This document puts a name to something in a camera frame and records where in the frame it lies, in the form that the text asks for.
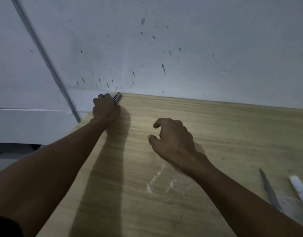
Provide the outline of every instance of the white marker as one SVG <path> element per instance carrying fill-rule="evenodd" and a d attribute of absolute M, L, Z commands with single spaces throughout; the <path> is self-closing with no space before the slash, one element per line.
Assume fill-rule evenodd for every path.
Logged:
<path fill-rule="evenodd" d="M 290 181 L 303 202 L 303 184 L 296 175 L 290 176 Z"/>

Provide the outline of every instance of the wooden table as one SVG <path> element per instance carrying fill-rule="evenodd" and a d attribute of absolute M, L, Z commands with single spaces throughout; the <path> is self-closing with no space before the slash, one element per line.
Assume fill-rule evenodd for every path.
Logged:
<path fill-rule="evenodd" d="M 120 105 L 120 120 L 39 236 L 235 236 L 204 191 L 153 152 L 147 135 L 158 136 L 158 117 L 181 120 L 215 166 L 268 200 L 261 167 L 286 214 L 303 224 L 288 179 L 303 181 L 303 110 L 133 94 Z"/>

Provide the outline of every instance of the wall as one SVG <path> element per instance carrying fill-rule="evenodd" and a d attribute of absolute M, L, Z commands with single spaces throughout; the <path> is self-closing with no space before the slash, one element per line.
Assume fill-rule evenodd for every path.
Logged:
<path fill-rule="evenodd" d="M 11 0 L 0 0 L 0 142 L 49 144 L 76 125 Z"/>
<path fill-rule="evenodd" d="M 68 88 L 303 108 L 303 0 L 22 4 Z"/>

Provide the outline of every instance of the black sleeve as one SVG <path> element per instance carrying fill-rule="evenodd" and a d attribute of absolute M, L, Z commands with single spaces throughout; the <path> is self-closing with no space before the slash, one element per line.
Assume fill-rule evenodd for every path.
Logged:
<path fill-rule="evenodd" d="M 0 236 L 24 237 L 21 227 L 12 220 L 0 217 Z"/>

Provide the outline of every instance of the person's right arm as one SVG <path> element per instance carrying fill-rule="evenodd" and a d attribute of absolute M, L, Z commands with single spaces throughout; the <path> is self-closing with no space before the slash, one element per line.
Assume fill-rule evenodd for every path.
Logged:
<path fill-rule="evenodd" d="M 238 237 L 303 236 L 303 226 L 219 171 L 197 152 L 192 135 L 179 120 L 159 118 L 160 139 L 149 135 L 153 150 L 193 178 L 207 193 Z"/>

